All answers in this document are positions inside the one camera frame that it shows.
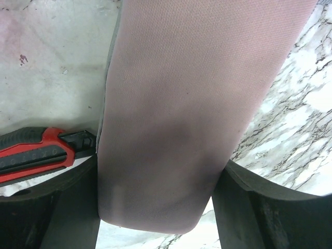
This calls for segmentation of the pink zippered umbrella case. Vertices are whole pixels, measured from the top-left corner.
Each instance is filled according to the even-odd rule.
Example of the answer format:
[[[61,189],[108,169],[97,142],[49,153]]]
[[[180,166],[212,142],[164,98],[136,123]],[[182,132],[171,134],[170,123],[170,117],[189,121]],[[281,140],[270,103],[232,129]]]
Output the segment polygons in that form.
[[[316,1],[123,1],[98,142],[104,222],[183,234]]]

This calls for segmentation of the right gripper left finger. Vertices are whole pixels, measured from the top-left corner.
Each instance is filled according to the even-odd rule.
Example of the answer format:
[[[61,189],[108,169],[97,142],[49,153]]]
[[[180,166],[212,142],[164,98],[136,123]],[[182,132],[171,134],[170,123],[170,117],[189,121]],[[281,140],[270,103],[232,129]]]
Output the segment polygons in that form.
[[[1,248],[95,248],[97,157],[1,197]]]

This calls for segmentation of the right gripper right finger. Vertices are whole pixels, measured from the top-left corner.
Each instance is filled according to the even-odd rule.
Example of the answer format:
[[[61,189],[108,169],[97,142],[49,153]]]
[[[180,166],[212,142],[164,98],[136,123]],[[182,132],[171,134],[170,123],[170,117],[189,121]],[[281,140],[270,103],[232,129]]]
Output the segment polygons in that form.
[[[212,200],[223,249],[331,248],[331,195],[283,187],[229,160]]]

